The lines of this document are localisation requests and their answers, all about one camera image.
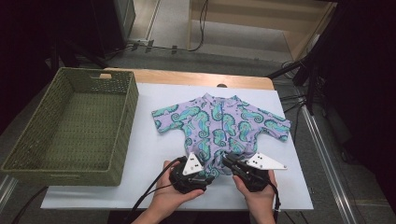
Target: person's left hand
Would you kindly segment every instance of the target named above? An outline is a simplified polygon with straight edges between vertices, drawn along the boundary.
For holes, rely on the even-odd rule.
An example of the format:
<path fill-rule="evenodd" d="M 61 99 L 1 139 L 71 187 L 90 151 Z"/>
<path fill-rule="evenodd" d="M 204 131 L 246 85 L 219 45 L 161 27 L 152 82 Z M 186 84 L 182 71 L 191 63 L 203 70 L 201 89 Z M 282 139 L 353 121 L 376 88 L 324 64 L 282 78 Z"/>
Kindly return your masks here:
<path fill-rule="evenodd" d="M 165 161 L 163 168 L 165 168 L 169 163 L 170 161 Z M 172 168 L 168 169 L 158 180 L 156 188 L 158 189 L 168 185 L 171 186 L 155 191 L 150 206 L 142 214 L 146 220 L 142 223 L 159 223 L 164 218 L 169 217 L 184 202 L 190 201 L 204 194 L 204 191 L 201 189 L 196 189 L 186 194 L 182 194 L 175 190 L 169 180 L 169 175 L 172 172 L 171 169 Z"/>

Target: purple shirt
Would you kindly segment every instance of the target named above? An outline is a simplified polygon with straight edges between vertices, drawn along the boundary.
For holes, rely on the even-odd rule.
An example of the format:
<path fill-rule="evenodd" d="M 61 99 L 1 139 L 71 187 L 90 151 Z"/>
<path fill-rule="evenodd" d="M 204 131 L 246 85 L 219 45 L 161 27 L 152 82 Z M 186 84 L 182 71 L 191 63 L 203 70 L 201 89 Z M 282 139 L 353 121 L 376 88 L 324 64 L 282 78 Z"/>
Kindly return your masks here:
<path fill-rule="evenodd" d="M 194 100 L 152 112 L 158 132 L 184 131 L 184 148 L 205 163 L 205 175 L 230 175 L 222 164 L 224 152 L 248 159 L 257 151 L 257 135 L 280 141 L 289 136 L 290 121 L 243 102 L 236 95 L 220 98 L 205 94 Z"/>

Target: black cable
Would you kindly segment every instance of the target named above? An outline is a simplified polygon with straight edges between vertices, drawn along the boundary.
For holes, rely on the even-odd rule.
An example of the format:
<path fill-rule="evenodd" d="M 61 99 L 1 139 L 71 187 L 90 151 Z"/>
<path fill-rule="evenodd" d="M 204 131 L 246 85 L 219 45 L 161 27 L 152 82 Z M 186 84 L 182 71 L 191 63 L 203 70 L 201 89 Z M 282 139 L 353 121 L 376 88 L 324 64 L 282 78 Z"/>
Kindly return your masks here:
<path fill-rule="evenodd" d="M 133 48 L 134 48 L 134 45 L 131 46 L 131 45 L 127 44 L 124 49 L 119 49 L 119 50 L 113 51 L 111 53 L 107 53 L 107 54 L 105 54 L 105 57 L 107 57 L 107 56 L 109 56 L 109 57 L 105 58 L 104 62 L 108 62 L 108 61 L 112 60 L 114 57 L 116 57 L 119 53 L 121 53 L 127 49 L 133 49 Z M 85 59 L 86 57 L 84 57 L 83 55 L 80 55 L 80 57 L 77 57 L 77 60 L 79 63 L 92 63 L 91 61 L 81 60 L 82 58 Z"/>
<path fill-rule="evenodd" d="M 166 47 L 156 47 L 156 46 L 146 46 L 146 45 L 139 45 L 139 47 L 143 47 L 146 49 L 166 49 L 166 50 L 172 50 L 172 51 L 189 51 L 189 52 L 194 52 L 194 51 L 200 49 L 201 46 L 204 44 L 204 39 L 205 39 L 205 22 L 206 22 L 208 3 L 209 3 L 209 0 L 206 0 L 204 3 L 204 6 L 202 7 L 202 10 L 201 10 L 201 15 L 200 15 L 200 19 L 199 19 L 200 31 L 201 31 L 201 41 L 200 41 L 198 47 L 196 47 L 195 49 L 171 49 L 171 48 L 166 48 Z"/>
<path fill-rule="evenodd" d="M 143 200 L 145 200 L 145 198 L 152 193 L 153 191 L 150 191 L 152 189 L 152 187 L 157 183 L 157 181 L 161 178 L 161 176 L 163 176 L 163 174 L 173 165 L 175 164 L 175 162 L 177 161 L 181 161 L 183 159 L 183 157 L 179 157 L 173 161 L 171 161 L 165 168 L 163 168 L 163 170 L 160 172 L 160 174 L 155 178 L 155 180 L 151 183 L 151 185 L 148 187 L 148 189 L 146 190 L 146 192 L 140 196 L 139 200 L 137 200 L 137 202 L 134 204 L 134 207 L 132 208 L 132 210 L 129 212 L 128 216 L 123 220 L 122 224 L 130 224 L 132 222 L 132 214 L 136 211 L 137 207 L 143 202 Z"/>
<path fill-rule="evenodd" d="M 281 68 L 285 68 L 287 63 L 292 64 L 292 63 L 294 63 L 294 62 L 293 62 L 293 61 L 284 62 L 284 63 L 282 63 L 282 65 L 281 65 L 280 67 L 281 67 Z M 284 73 L 283 75 L 284 75 L 287 79 L 293 79 L 293 77 L 291 77 L 291 76 L 288 74 L 288 72 Z"/>
<path fill-rule="evenodd" d="M 291 106 L 290 108 L 286 109 L 285 111 L 283 111 L 283 113 L 287 113 L 287 112 L 289 112 L 290 110 L 292 110 L 293 108 L 295 108 L 295 107 L 297 107 L 299 105 L 304 105 L 305 102 L 306 102 L 306 100 L 302 100 L 302 101 L 296 103 L 295 105 Z"/>
<path fill-rule="evenodd" d="M 291 223 L 296 224 L 293 219 L 289 216 L 289 214 L 287 212 L 285 212 L 286 216 L 289 218 L 289 220 L 291 221 Z"/>
<path fill-rule="evenodd" d="M 303 217 L 305 223 L 306 223 L 306 224 L 309 224 L 309 223 L 308 223 L 308 220 L 306 220 L 306 217 L 304 216 L 304 213 L 300 211 L 300 214 L 301 214 L 301 216 Z"/>
<path fill-rule="evenodd" d="M 297 98 L 302 98 L 305 97 L 306 94 L 302 94 L 302 95 L 291 95 L 291 96 L 282 96 L 279 97 L 280 101 L 284 101 L 284 100 L 291 100 L 291 99 L 297 99 Z"/>
<path fill-rule="evenodd" d="M 282 103 L 282 105 L 296 105 L 296 104 L 299 104 L 300 102 L 302 102 L 302 101 L 299 101 L 298 103 L 295 103 L 295 102 Z"/>
<path fill-rule="evenodd" d="M 12 220 L 11 224 L 18 224 L 20 222 L 21 217 L 25 213 L 26 209 L 29 207 L 30 203 L 44 190 L 46 190 L 48 187 L 44 187 L 41 190 L 39 190 L 35 195 L 30 198 L 30 200 L 23 206 L 23 208 L 20 210 L 20 212 L 14 217 L 14 220 Z"/>
<path fill-rule="evenodd" d="M 294 127 L 294 136 L 293 136 L 293 144 L 294 144 L 294 145 L 296 145 L 297 128 L 298 128 L 298 120 L 299 120 L 298 117 L 299 117 L 299 115 L 300 115 L 301 108 L 303 108 L 304 105 L 305 105 L 305 102 L 303 102 L 303 103 L 300 105 L 300 107 L 298 107 L 298 109 L 297 109 L 296 124 L 295 124 L 295 127 Z"/>
<path fill-rule="evenodd" d="M 279 200 L 279 192 L 277 191 L 276 186 L 273 183 L 271 183 L 271 180 L 268 180 L 268 184 L 272 187 L 272 189 L 275 193 L 275 196 L 276 196 L 275 209 L 274 209 L 274 221 L 275 221 L 275 223 L 277 223 L 277 215 L 279 213 L 279 207 L 281 205 L 280 200 Z"/>
<path fill-rule="evenodd" d="M 159 190 L 159 189 L 164 189 L 164 188 L 171 187 L 171 186 L 174 185 L 174 184 L 176 184 L 176 182 L 175 182 L 175 183 L 172 183 L 172 184 L 170 184 L 170 185 L 166 185 L 166 186 L 162 186 L 162 187 L 160 187 L 160 188 L 154 189 L 154 190 L 150 191 L 146 196 L 150 195 L 150 193 L 155 192 L 155 191 L 157 191 L 157 190 Z"/>
<path fill-rule="evenodd" d="M 200 25 L 200 29 L 201 29 L 201 42 L 200 42 L 200 44 L 198 45 L 197 48 L 195 48 L 195 49 L 189 49 L 189 51 L 196 51 L 196 50 L 200 49 L 201 46 L 204 44 L 204 37 L 205 37 L 205 35 L 204 35 L 204 30 L 205 30 L 205 21 L 206 21 L 206 14 L 207 14 L 207 5 L 208 5 L 208 2 L 209 2 L 209 0 L 206 0 L 206 1 L 205 1 L 204 6 L 203 6 L 203 8 L 202 8 L 202 10 L 201 10 L 200 18 L 199 18 L 199 25 Z M 203 13 L 204 13 L 204 10 L 205 10 L 205 16 L 204 16 L 204 22 L 202 22 L 202 15 L 203 15 Z"/>

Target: black tripod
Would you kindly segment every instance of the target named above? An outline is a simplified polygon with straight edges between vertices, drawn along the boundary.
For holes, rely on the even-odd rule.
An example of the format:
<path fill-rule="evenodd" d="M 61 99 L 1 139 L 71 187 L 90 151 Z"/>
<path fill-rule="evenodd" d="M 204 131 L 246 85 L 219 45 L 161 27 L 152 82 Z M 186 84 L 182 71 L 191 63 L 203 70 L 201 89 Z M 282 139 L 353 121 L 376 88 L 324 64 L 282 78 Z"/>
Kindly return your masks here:
<path fill-rule="evenodd" d="M 265 76 L 274 79 L 293 69 L 299 68 L 297 74 L 293 78 L 293 84 L 295 86 L 302 86 L 309 78 L 308 93 L 306 94 L 306 107 L 311 115 L 314 115 L 312 104 L 314 100 L 314 93 L 317 83 L 316 80 L 319 75 L 319 69 L 322 69 L 322 65 L 329 61 L 329 55 L 332 51 L 332 43 L 335 43 L 337 41 L 337 37 L 339 37 L 339 34 L 336 32 L 337 24 L 344 17 L 347 8 L 347 3 L 338 3 L 332 19 L 330 20 L 326 29 L 323 31 L 322 35 L 319 37 L 317 44 L 305 57 L 270 75 Z"/>

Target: cable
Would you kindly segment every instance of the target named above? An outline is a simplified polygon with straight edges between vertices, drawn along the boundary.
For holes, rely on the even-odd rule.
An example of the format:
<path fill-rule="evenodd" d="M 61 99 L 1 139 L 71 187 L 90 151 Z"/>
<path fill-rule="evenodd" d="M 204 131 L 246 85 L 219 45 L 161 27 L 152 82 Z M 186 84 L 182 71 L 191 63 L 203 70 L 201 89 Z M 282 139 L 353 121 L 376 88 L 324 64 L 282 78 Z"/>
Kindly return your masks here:
<path fill-rule="evenodd" d="M 206 0 L 206 1 L 205 1 L 204 6 L 203 6 L 203 8 L 202 8 L 202 10 L 201 10 L 200 18 L 199 18 L 199 25 L 200 25 L 200 28 L 201 28 L 201 42 L 200 42 L 200 44 L 198 45 L 197 48 L 195 48 L 195 49 L 190 49 L 189 51 L 196 51 L 196 50 L 200 49 L 201 46 L 204 44 L 204 37 L 205 37 L 205 35 L 204 35 L 204 30 L 205 30 L 205 21 L 206 21 L 206 14 L 207 14 L 207 5 L 208 5 L 208 2 L 209 2 L 209 0 Z M 204 13 L 204 10 L 205 10 L 205 16 L 204 16 L 204 22 L 202 22 L 202 15 L 203 15 L 203 13 Z"/>
<path fill-rule="evenodd" d="M 295 104 L 299 104 L 302 101 L 299 101 L 298 103 L 295 102 L 288 102 L 288 103 L 282 103 L 282 105 L 295 105 Z"/>
<path fill-rule="evenodd" d="M 293 61 L 284 62 L 284 63 L 282 63 L 282 65 L 281 65 L 280 67 L 281 67 L 281 68 L 285 68 L 285 67 L 286 67 L 286 64 L 288 64 L 288 63 L 292 64 L 292 63 L 294 63 L 294 62 L 293 62 Z M 291 75 L 289 75 L 288 72 L 284 73 L 283 75 L 284 75 L 286 78 L 288 78 L 288 79 L 293 79 L 293 77 L 292 77 Z"/>
<path fill-rule="evenodd" d="M 146 196 L 148 196 L 150 193 L 155 192 L 155 191 L 157 191 L 157 190 L 159 190 L 159 189 L 164 189 L 164 188 L 171 187 L 171 186 L 174 185 L 174 184 L 176 184 L 176 182 L 175 182 L 175 183 L 172 183 L 172 184 L 170 184 L 170 185 L 166 185 L 166 186 L 162 186 L 162 187 L 160 187 L 160 188 L 154 189 L 154 190 L 150 191 Z"/>
<path fill-rule="evenodd" d="M 12 220 L 11 224 L 18 224 L 20 222 L 21 217 L 25 213 L 26 209 L 29 207 L 30 203 L 44 190 L 46 190 L 48 187 L 44 187 L 41 190 L 39 190 L 35 195 L 30 198 L 30 200 L 23 206 L 23 208 L 20 210 L 20 212 L 14 217 L 14 220 Z"/>
<path fill-rule="evenodd" d="M 304 216 L 304 213 L 302 211 L 300 211 L 300 214 L 303 217 L 305 223 L 308 224 L 308 220 L 306 220 L 306 217 Z"/>
<path fill-rule="evenodd" d="M 306 96 L 306 94 L 282 96 L 282 97 L 279 97 L 279 99 L 280 99 L 280 101 L 283 101 L 283 100 L 291 100 L 291 99 L 301 98 L 301 97 L 305 97 L 305 96 Z"/>
<path fill-rule="evenodd" d="M 268 179 L 268 184 L 271 186 L 271 188 L 273 189 L 276 199 L 275 199 L 275 209 L 274 209 L 274 221 L 275 223 L 277 223 L 277 215 L 279 213 L 279 207 L 280 207 L 280 200 L 279 200 L 279 192 L 277 191 L 276 186 L 271 183 L 271 180 Z"/>
<path fill-rule="evenodd" d="M 306 102 L 306 100 L 299 101 L 297 104 L 295 104 L 295 105 L 291 106 L 289 109 L 286 109 L 285 111 L 283 111 L 283 113 L 286 114 L 287 112 L 289 112 L 289 111 L 292 110 L 293 108 L 295 108 L 295 107 L 297 107 L 297 106 L 299 106 L 299 105 L 304 105 L 305 102 Z"/>
<path fill-rule="evenodd" d="M 132 222 L 132 214 L 136 211 L 137 207 L 143 202 L 143 200 L 145 200 L 145 198 L 153 191 L 150 191 L 152 189 L 152 187 L 157 183 L 157 181 L 161 178 L 161 176 L 163 176 L 163 174 L 173 165 L 175 164 L 175 162 L 177 161 L 181 161 L 183 159 L 183 157 L 179 157 L 173 161 L 171 161 L 165 168 L 163 168 L 163 170 L 160 172 L 160 174 L 155 178 L 155 180 L 151 183 L 151 185 L 148 187 L 148 189 L 146 190 L 146 192 L 140 196 L 139 200 L 137 200 L 137 202 L 134 204 L 134 207 L 132 208 L 132 210 L 129 212 L 129 214 L 127 215 L 127 217 L 123 220 L 122 224 L 130 224 Z"/>
<path fill-rule="evenodd" d="M 287 212 L 285 212 L 286 216 L 289 218 L 289 220 L 291 221 L 291 223 L 296 224 L 293 219 L 289 216 L 289 214 Z"/>
<path fill-rule="evenodd" d="M 300 115 L 301 108 L 305 105 L 305 102 L 303 102 L 300 107 L 297 109 L 297 116 L 296 116 L 296 125 L 294 127 L 294 137 L 293 137 L 293 144 L 296 145 L 296 139 L 297 139 L 297 128 L 298 128 L 298 117 Z"/>
<path fill-rule="evenodd" d="M 146 49 L 166 49 L 166 50 L 172 50 L 172 51 L 189 51 L 189 52 L 194 52 L 198 49 L 201 48 L 201 46 L 204 44 L 204 39 L 205 39 L 205 21 L 206 21 L 206 14 L 207 14 L 207 6 L 209 4 L 209 0 L 206 0 L 204 3 L 204 6 L 202 7 L 201 10 L 201 15 L 199 18 L 199 24 L 200 24 L 200 31 L 201 31 L 201 41 L 195 49 L 171 49 L 171 48 L 166 48 L 166 47 L 156 47 L 156 46 L 146 46 L 146 45 L 138 45 L 139 47 L 143 47 Z"/>

